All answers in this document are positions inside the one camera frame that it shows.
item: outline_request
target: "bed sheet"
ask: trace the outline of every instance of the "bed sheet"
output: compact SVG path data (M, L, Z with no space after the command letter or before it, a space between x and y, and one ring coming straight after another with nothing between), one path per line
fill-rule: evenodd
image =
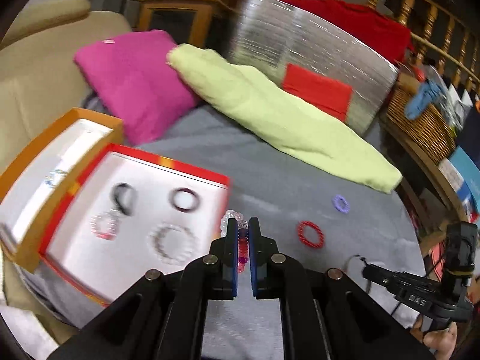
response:
M257 216L262 234L275 239L281 252L306 268L347 269L364 289L363 263L352 258L356 254L387 269L425 274L415 231L396 193L377 192L290 157L209 105L183 117L161 140L140 148L229 176L228 208L246 218ZM337 194L349 202L348 214L334 208L332 198ZM312 249L299 241L296 226L304 220L322 229L323 248ZM44 264L35 274L23 272L23 277L52 310L76 327L102 310ZM372 285L370 295L387 311L397 304L378 285ZM395 315L408 326L416 312L402 305ZM248 265L238 276L234 301L209 302L202 354L230 360L283 358L278 301L253 298Z

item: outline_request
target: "beige leather couch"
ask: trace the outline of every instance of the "beige leather couch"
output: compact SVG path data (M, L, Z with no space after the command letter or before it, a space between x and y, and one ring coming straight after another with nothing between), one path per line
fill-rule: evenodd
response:
M131 31L123 16L90 12L87 0L58 0L23 10L0 43L0 173L51 122L81 104L88 85L73 57L80 47ZM9 306L31 310L63 343L75 329L58 321L27 291L5 260Z

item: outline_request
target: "wooden railing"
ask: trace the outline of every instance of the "wooden railing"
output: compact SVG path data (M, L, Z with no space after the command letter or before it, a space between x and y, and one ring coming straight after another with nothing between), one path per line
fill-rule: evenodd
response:
M428 10L428 17L426 18L426 24L423 29L422 34L415 34L412 33L412 39L416 40L419 43L418 53L416 57L416 62L420 64L427 52L427 49L432 49L435 52L440 54L440 59L437 64L437 70L442 75L445 71L445 63L446 59L449 59L454 64L457 65L457 70L452 78L453 85L457 88L460 83L460 75L462 71L465 71L468 74L468 79L465 83L465 87L467 91L473 86L473 83L476 85L477 93L480 95L480 79L475 75L475 68L477 62L477 51L479 40L478 38L475 39L475 46L472 55L472 63L470 68L464 65L465 63L465 56L467 51L467 43L469 41L471 31L470 29L457 17L452 15L448 12L445 8L441 7L440 5L436 4L432 0L423 0L430 5L430 9ZM365 3L369 7L375 9L378 0L367 0ZM402 6L400 9L400 14L398 15L398 22L404 26L407 26L410 13L414 8L415 0L402 0ZM433 32L434 24L438 16L438 11L445 12L449 17L448 27L445 34L445 39L443 41L442 47L437 47L430 42L430 37ZM454 57L453 55L449 54L450 51L450 43L452 42L452 34L454 31L455 26L460 26L463 29L463 40L462 45L460 48L460 54L458 57Z

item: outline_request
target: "yellow-green cloth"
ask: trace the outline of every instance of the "yellow-green cloth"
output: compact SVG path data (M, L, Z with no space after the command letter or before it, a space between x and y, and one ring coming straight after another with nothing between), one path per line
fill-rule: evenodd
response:
M189 44L170 51L167 61L203 99L276 149L381 192L390 193L402 179L340 120L281 90L257 68Z

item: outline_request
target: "black bracelet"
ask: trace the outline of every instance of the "black bracelet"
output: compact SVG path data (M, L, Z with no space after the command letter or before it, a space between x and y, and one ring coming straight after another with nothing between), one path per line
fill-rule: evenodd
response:
M121 203L120 200L125 195L126 190L131 190L132 196L130 199L130 204L125 205ZM127 183L120 183L113 187L111 198L115 204L115 209L120 211L123 215L130 216L133 212L133 207L136 199L135 189Z
M183 208L183 207L179 207L176 203L175 203L175 196L177 195L177 193L179 192L186 192L186 193L190 193L193 197L194 197L194 202L193 202L193 205L189 208ZM176 210L180 211L180 212L192 212L192 211L195 211L198 206L200 205L200 198L198 197L198 194L194 191L192 191L191 189L189 188L177 188L176 190L173 190L172 192L170 192L170 204L175 207Z

